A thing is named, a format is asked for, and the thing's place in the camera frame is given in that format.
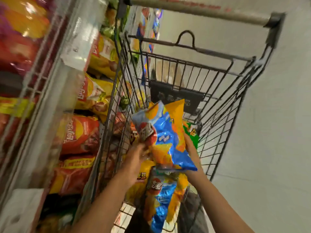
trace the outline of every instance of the blue chip bag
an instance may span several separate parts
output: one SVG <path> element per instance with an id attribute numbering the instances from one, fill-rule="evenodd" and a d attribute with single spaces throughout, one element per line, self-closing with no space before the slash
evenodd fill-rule
<path id="1" fill-rule="evenodd" d="M 188 152 L 177 149 L 177 129 L 161 101 L 134 114 L 132 120 L 141 140 L 150 148 L 154 162 L 162 168 L 197 171 Z"/>
<path id="2" fill-rule="evenodd" d="M 144 219 L 154 233 L 161 233 L 177 180 L 153 170 L 147 185 Z"/>

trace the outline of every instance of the green chip bag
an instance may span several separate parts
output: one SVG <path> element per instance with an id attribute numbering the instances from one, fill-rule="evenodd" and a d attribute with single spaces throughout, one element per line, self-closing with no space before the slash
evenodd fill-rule
<path id="1" fill-rule="evenodd" d="M 190 136 L 194 147 L 197 149 L 197 145 L 199 144 L 199 136 L 196 133 L 196 129 L 193 128 L 192 123 L 183 121 L 183 127 L 185 130 L 185 133 Z"/>

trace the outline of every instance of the white floor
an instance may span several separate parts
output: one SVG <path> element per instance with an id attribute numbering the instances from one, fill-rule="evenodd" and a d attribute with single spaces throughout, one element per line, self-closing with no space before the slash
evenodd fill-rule
<path id="1" fill-rule="evenodd" d="M 310 0 L 191 1 L 267 14 L 287 12 L 278 48 L 265 74 L 248 91 L 213 183 L 255 232 L 309 232 Z M 243 56 L 260 55 L 267 34 L 260 27 L 164 12 L 160 39 L 175 42 L 185 29 L 195 33 L 199 47 Z M 204 60 L 175 48 L 155 50 Z"/>

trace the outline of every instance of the store shelf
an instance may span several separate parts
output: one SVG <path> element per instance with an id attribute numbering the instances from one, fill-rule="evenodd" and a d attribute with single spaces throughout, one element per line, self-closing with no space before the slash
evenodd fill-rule
<path id="1" fill-rule="evenodd" d="M 56 12 L 61 19 L 55 23 L 59 25 L 57 33 L 64 24 L 66 30 L 6 182 L 2 204 L 8 202 L 15 189 L 40 190 L 49 186 L 84 78 L 82 70 L 88 65 L 106 7 L 105 0 L 58 3 Z"/>

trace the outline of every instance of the wire cart basket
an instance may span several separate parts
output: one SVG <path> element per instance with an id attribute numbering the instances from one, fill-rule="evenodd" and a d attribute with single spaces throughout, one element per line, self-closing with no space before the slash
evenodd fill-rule
<path id="1" fill-rule="evenodd" d="M 199 48 L 195 45 L 194 34 L 189 30 L 181 32 L 174 43 L 152 39 L 148 36 L 139 37 L 128 32 L 115 33 L 115 45 L 119 46 L 117 50 L 119 65 L 112 92 L 112 95 L 115 96 L 109 105 L 101 146 L 102 152 L 100 152 L 103 153 L 101 159 L 106 160 L 106 165 L 103 176 L 96 177 L 99 181 L 99 188 L 104 188 L 107 181 L 116 173 L 122 162 L 122 156 L 130 147 L 131 115 L 139 109 L 147 108 L 150 101 L 155 103 L 159 100 L 167 104 L 175 100 L 185 99 L 184 120 L 192 122 L 199 134 L 197 152 L 206 176 L 212 180 L 232 133 L 246 92 L 263 73 L 272 52 L 276 48 L 285 14 L 272 13 L 268 17 L 258 17 L 220 6 L 187 1 L 120 0 L 117 18 L 124 15 L 127 5 L 160 8 L 237 21 L 269 29 L 266 47 L 259 57 L 243 57 Z M 181 44 L 181 38 L 185 34 L 191 35 L 191 46 Z M 134 39 L 139 42 L 139 51 L 131 50 Z M 222 67 L 216 67 L 208 65 L 208 61 L 206 64 L 200 64 L 155 54 L 148 50 L 149 44 L 189 49 L 202 56 L 220 59 L 223 64 Z M 239 71 L 233 70 L 238 68 L 233 67 L 234 65 L 240 66 Z M 124 96 L 129 98 L 129 106 L 122 110 L 119 108 L 119 102 Z M 116 129 L 116 121 L 120 117 L 125 117 L 125 126 L 122 129 L 121 139 L 115 143 L 113 131 Z M 111 147 L 118 147 L 118 151 L 116 152 L 114 169 L 108 173 L 107 163 L 111 159 L 109 157 Z M 191 224 L 185 226 L 185 232 L 191 231 L 200 207 L 201 205 L 190 219 Z M 129 211 L 125 211 L 125 208 L 122 207 L 122 212 L 132 216 L 132 208 L 129 207 L 131 208 Z M 166 232 L 174 231 L 176 219 L 177 216 L 174 217 L 173 224 L 165 223 L 167 224 L 164 226 Z M 116 223 L 115 225 L 124 231 L 125 227 Z"/>

